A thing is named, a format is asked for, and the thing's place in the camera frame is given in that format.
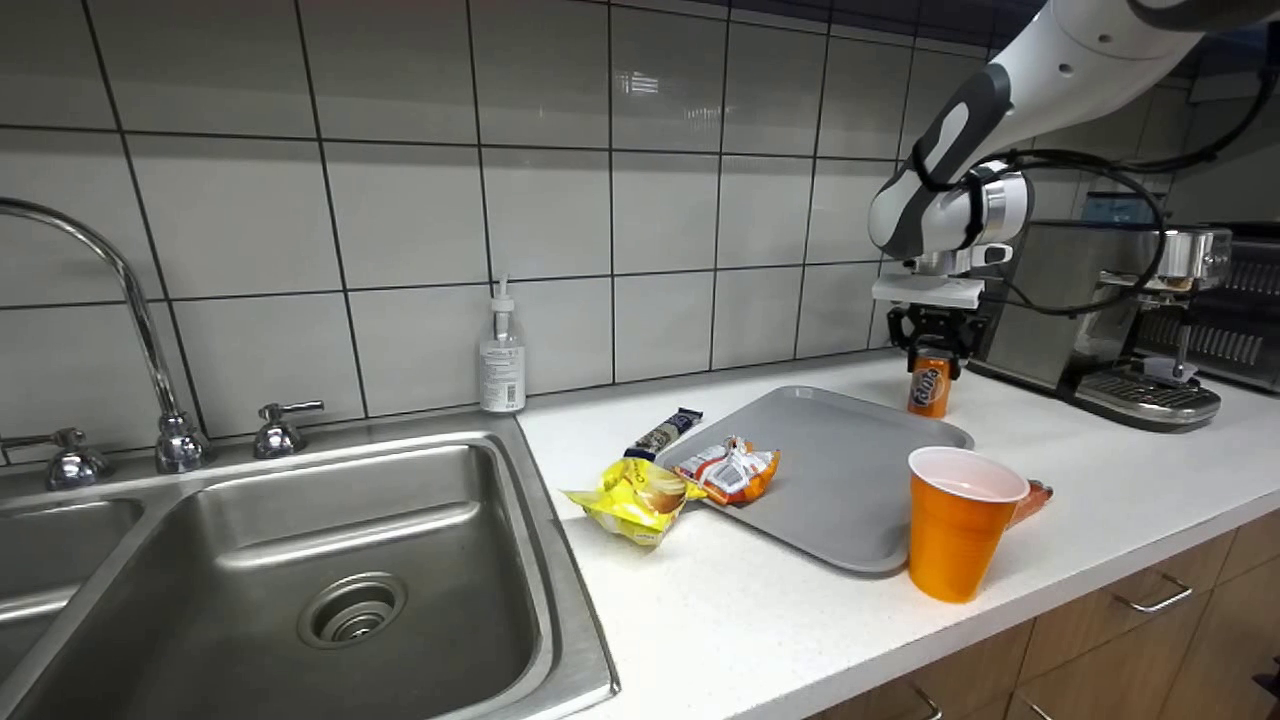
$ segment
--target food wrapper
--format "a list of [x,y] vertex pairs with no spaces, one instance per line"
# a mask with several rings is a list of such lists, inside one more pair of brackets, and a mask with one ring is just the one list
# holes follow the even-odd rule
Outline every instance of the food wrapper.
[[605,531],[644,547],[667,536],[688,498],[701,494],[674,474],[640,457],[606,466],[599,488],[568,494],[568,500],[577,500]]
[[780,453],[754,453],[731,435],[688,457],[674,474],[697,484],[712,504],[754,504],[776,481]]

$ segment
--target sink drain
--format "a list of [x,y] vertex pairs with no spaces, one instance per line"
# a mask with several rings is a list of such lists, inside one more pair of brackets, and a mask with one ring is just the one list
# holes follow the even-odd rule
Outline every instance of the sink drain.
[[321,650],[347,650],[386,627],[403,610],[403,585],[386,571],[358,571],[326,585],[299,616],[299,635]]

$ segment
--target faucet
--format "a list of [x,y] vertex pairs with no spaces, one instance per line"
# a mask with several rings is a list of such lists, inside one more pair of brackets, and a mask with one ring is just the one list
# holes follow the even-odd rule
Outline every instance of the faucet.
[[92,231],[87,223],[43,207],[43,206],[27,206],[27,200],[13,200],[0,197],[0,217],[20,217],[31,223],[48,223],[56,231],[63,231],[67,240],[85,243],[87,251],[95,251],[123,285],[123,301],[128,301],[128,318],[137,327],[137,339],[142,343],[149,357],[149,376],[157,390],[157,404],[160,404],[160,435],[157,435],[157,467],[160,474],[192,474],[205,460],[205,435],[194,431],[194,425],[186,422],[186,412],[178,407],[167,370],[164,370],[164,353],[157,339],[157,324],[142,301],[142,285],[137,282],[137,274],[128,269],[128,260],[119,258],[114,243],[108,243],[101,231]]

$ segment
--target soap dispenser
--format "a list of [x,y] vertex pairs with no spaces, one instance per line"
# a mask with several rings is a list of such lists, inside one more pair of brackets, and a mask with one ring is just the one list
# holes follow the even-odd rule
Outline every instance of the soap dispenser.
[[483,412],[521,412],[524,407],[524,343],[513,327],[514,301],[507,282],[496,285],[493,337],[481,339],[481,407]]

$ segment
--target snack package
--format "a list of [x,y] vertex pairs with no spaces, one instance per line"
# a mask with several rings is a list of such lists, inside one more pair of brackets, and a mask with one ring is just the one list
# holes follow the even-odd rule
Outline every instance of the snack package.
[[672,440],[680,440],[705,412],[680,407],[660,427],[640,435],[615,466],[605,467],[590,494],[568,494],[605,531],[632,545],[660,545],[674,515],[683,514],[688,488],[674,474],[655,466]]
[[746,440],[731,435],[688,457],[674,474],[705,488],[712,504],[754,504],[776,481],[780,453],[754,453]]

